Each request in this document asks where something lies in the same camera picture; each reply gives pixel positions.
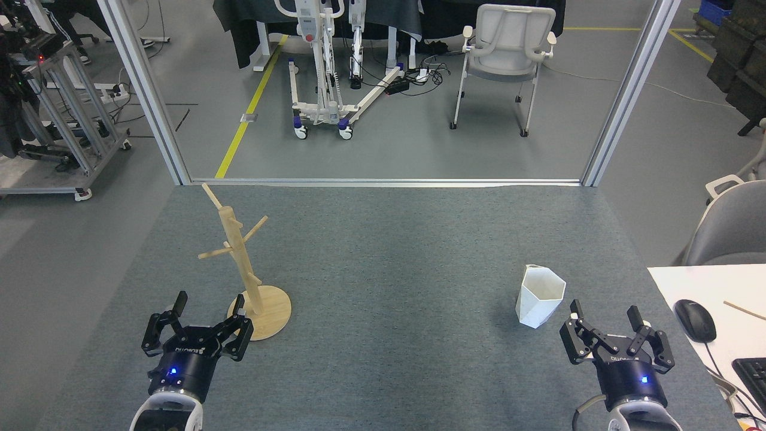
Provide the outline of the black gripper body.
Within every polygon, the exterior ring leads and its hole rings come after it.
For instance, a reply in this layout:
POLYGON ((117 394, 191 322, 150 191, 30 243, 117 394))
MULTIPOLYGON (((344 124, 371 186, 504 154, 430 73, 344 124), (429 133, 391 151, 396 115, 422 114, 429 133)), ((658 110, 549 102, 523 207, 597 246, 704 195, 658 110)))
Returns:
POLYGON ((221 358, 221 341, 213 327, 187 326, 184 332, 185 341, 179 335, 165 341, 159 365, 148 371, 148 394, 173 391, 205 403, 221 358))
POLYGON ((601 392, 605 395, 606 410, 638 400, 649 400, 667 407, 668 401, 657 374, 668 368, 654 365, 651 360, 618 354, 595 354, 594 366, 601 392))

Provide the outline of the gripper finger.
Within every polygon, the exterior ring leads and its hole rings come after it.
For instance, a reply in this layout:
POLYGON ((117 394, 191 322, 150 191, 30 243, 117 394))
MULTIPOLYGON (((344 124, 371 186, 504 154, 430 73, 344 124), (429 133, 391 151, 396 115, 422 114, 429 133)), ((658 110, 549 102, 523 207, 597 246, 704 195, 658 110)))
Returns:
POLYGON ((155 313, 150 316, 146 331, 142 339, 142 350, 147 357, 153 357, 162 352, 160 336, 163 328, 170 325, 176 336, 181 341, 185 341, 188 336, 180 323, 180 317, 183 314, 184 307, 188 300, 187 292, 179 292, 173 307, 161 314, 155 313))
POLYGON ((615 346, 607 340, 607 335, 585 321, 579 300, 572 300, 569 308, 570 317, 559 329, 559 335, 570 363, 579 365, 598 346, 613 354, 615 346))
POLYGON ((632 330, 635 336, 627 347, 627 354, 637 357, 642 349, 644 342, 648 341, 653 350, 653 368, 660 374, 667 374, 675 366, 674 357, 670 344, 668 343, 667 333, 661 330, 654 330, 649 323, 646 323, 640 314, 637 305, 632 305, 627 310, 632 330))
POLYGON ((213 337, 218 341, 214 357, 226 356, 233 361, 241 361, 247 350, 254 325, 244 311, 245 299, 238 295, 232 316, 213 327, 213 337))

